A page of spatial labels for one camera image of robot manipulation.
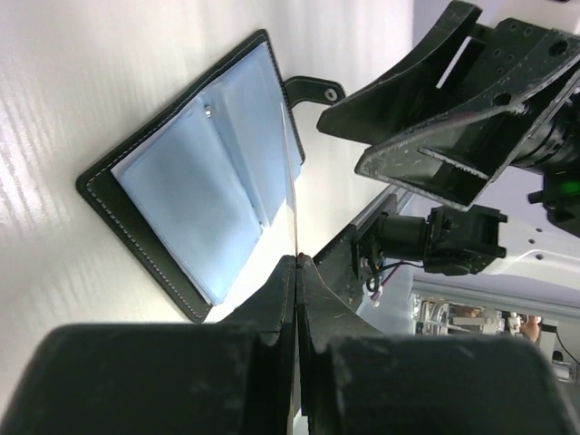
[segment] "mounting hole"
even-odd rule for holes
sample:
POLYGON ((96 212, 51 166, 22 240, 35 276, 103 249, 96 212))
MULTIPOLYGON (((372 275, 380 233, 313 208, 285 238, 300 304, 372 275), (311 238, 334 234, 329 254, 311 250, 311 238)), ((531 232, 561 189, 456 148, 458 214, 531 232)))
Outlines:
POLYGON ((507 92, 499 93, 493 97, 493 103, 496 106, 507 106, 511 102, 511 94, 507 92))
POLYGON ((553 43, 552 46, 548 49, 547 53, 550 56, 559 56, 560 54, 564 54, 568 49, 568 41, 558 41, 557 43, 553 43))
POLYGON ((338 100, 338 93, 336 93, 333 88, 328 88, 326 91, 324 91, 324 97, 326 97, 326 100, 329 102, 335 102, 338 100))

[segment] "white stitching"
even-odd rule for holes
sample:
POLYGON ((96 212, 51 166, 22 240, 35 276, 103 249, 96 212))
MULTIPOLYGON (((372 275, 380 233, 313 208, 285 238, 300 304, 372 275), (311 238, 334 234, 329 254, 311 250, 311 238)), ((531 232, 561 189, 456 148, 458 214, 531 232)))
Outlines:
MULTIPOLYGON (((247 47, 249 47, 250 45, 252 45, 255 41, 257 41, 258 39, 260 39, 263 35, 260 34, 258 35, 256 38, 252 39, 250 42, 248 42, 247 45, 245 45, 243 48, 241 48, 239 51, 242 52, 244 50, 246 50, 247 47)), ((280 74, 276 68, 276 62, 274 60, 274 56, 272 55, 272 50, 270 48, 270 44, 268 44, 268 51, 270 53, 270 59, 273 61, 273 64, 275 66, 276 69, 276 75, 278 76, 278 80, 280 82, 282 82, 280 80, 280 74)), ((106 170, 110 169, 111 166, 116 165, 120 160, 124 159, 127 154, 129 154, 130 152, 132 152, 133 150, 135 150, 139 145, 141 145, 141 143, 143 143, 143 141, 145 141, 146 139, 148 139, 153 133, 155 133, 162 125, 164 125, 170 118, 172 118, 173 116, 175 116, 175 114, 180 111, 185 105, 187 105, 191 100, 193 100, 196 95, 197 92, 200 88, 202 88, 203 86, 206 85, 206 83, 208 83, 210 80, 213 80, 214 77, 216 77, 216 75, 218 75, 219 73, 222 73, 224 71, 224 69, 226 69, 231 63, 237 62, 238 61, 238 56, 234 56, 232 59, 230 59, 229 61, 227 61, 224 65, 222 65, 220 68, 216 69, 213 73, 211 73, 209 75, 209 77, 204 80, 202 83, 200 83, 193 91, 191 91, 190 93, 190 98, 187 98, 185 101, 183 101, 178 107, 175 108, 174 111, 172 111, 168 116, 166 116, 163 120, 161 120, 155 127, 153 127, 150 132, 143 136, 140 140, 138 140, 135 144, 131 145, 128 149, 126 149, 120 156, 118 156, 114 161, 112 161, 111 163, 109 163, 105 168, 101 169, 99 172, 97 172, 91 179, 89 179, 89 181, 86 184, 86 188, 87 191, 91 194, 91 196, 93 198, 96 199, 97 203, 99 203, 101 205, 101 207, 107 212, 107 214, 113 219, 113 221, 117 224, 117 226, 123 231, 123 233, 125 234, 125 236, 127 236, 129 238, 129 240, 131 241, 131 243, 137 247, 139 249, 139 251, 145 256, 145 258, 147 258, 147 261, 149 261, 151 263, 151 265, 153 266, 153 268, 155 269, 155 271, 159 274, 159 276, 163 279, 163 281, 165 281, 167 283, 167 285, 169 286, 169 288, 173 291, 173 293, 175 293, 175 295, 179 298, 179 300, 189 309, 189 311, 191 313, 193 313, 194 316, 196 316, 198 319, 203 318, 203 314, 199 315, 195 312, 195 310, 193 309, 193 307, 188 303, 188 301, 186 301, 186 299, 183 297, 183 295, 179 292, 179 290, 168 280, 168 278, 163 275, 163 273, 161 272, 161 270, 158 268, 158 266, 155 264, 155 262, 151 259, 151 257, 143 250, 143 248, 141 248, 141 246, 137 243, 137 240, 135 240, 135 238, 129 233, 129 231, 127 231, 127 229, 125 229, 125 227, 122 225, 122 223, 112 214, 112 212, 107 208, 107 205, 97 196, 97 194, 92 190, 91 188, 91 184, 97 179, 97 177, 99 177, 100 175, 102 175, 103 172, 105 172, 106 170)), ((286 95, 284 93, 284 89, 283 89, 283 95, 286 101, 286 105, 289 106, 288 104, 288 99, 286 98, 286 95)), ((207 313, 209 311, 210 307, 207 307, 204 311, 204 314, 207 313)))

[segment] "electrical wire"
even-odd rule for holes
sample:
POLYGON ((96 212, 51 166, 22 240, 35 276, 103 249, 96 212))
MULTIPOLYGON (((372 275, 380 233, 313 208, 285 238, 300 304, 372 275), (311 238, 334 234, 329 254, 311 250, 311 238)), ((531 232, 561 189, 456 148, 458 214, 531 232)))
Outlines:
POLYGON ((570 358, 572 358, 576 364, 580 365, 580 362, 578 362, 578 360, 570 353, 570 351, 568 351, 566 349, 566 347, 562 343, 562 339, 560 338, 560 334, 558 333, 557 329, 556 329, 556 338, 558 339, 558 342, 560 343, 560 347, 564 350, 564 352, 566 352, 568 354, 568 356, 570 358))
MULTIPOLYGON (((392 271, 387 275, 386 278, 384 278, 381 281, 381 286, 379 287, 379 289, 384 288, 387 285, 387 283, 389 281, 391 281, 391 278, 397 273, 397 271, 399 270, 399 268, 401 268, 401 266, 403 266, 403 265, 404 265, 404 262, 402 262, 402 261, 400 263, 396 263, 395 264, 395 267, 392 268, 392 271)), ((371 300, 375 304, 378 304, 378 301, 379 301, 379 298, 381 297, 381 294, 382 294, 382 291, 381 290, 379 290, 378 292, 373 293, 371 295, 371 300)))
POLYGON ((392 263, 391 265, 382 266, 382 267, 377 267, 375 264, 372 264, 371 265, 372 277, 370 277, 369 279, 366 280, 366 283, 365 283, 366 289, 371 293, 377 293, 379 291, 379 289, 381 288, 381 285, 384 285, 386 282, 388 282, 391 279, 391 276, 393 276, 393 274, 394 274, 394 270, 389 273, 389 275, 385 278, 385 281, 383 281, 383 283, 381 283, 381 277, 380 277, 381 273, 385 272, 389 269, 396 270, 401 266, 413 266, 413 267, 422 268, 422 266, 415 265, 414 263, 409 263, 406 261, 400 261, 398 263, 392 263))

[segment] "black leather wallet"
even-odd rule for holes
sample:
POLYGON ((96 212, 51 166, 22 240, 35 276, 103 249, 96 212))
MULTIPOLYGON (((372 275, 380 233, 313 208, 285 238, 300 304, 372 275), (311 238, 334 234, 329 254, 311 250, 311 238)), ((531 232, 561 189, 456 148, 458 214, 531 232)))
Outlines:
POLYGON ((171 250, 167 240, 164 243, 159 237, 159 231, 151 227, 150 219, 147 220, 143 216, 143 208, 139 208, 134 198, 127 193, 127 189, 123 188, 115 168, 139 151, 140 147, 148 147, 151 138, 159 136, 163 129, 175 122, 178 116, 190 107, 196 96, 236 68, 236 65, 242 63, 257 47, 264 45, 267 46, 275 77, 284 96, 283 101, 290 120, 289 128, 294 133, 296 146, 304 162, 305 154, 292 117, 292 107, 299 102, 333 104, 344 97, 344 91, 336 82, 312 77, 296 76, 283 82, 267 32, 260 30, 199 77, 153 120, 86 170, 76 182, 77 189, 84 199, 194 323, 203 322, 212 306, 211 301, 204 296, 204 292, 199 291, 188 268, 184 266, 182 259, 175 255, 175 251, 171 250))

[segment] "green led light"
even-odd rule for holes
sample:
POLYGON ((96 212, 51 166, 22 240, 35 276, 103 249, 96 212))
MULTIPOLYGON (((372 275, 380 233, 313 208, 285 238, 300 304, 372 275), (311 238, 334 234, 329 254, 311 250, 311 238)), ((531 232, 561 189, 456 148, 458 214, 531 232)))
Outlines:
POLYGON ((562 193, 566 193, 568 195, 573 193, 580 193, 580 181, 567 181, 562 185, 560 190, 562 193))

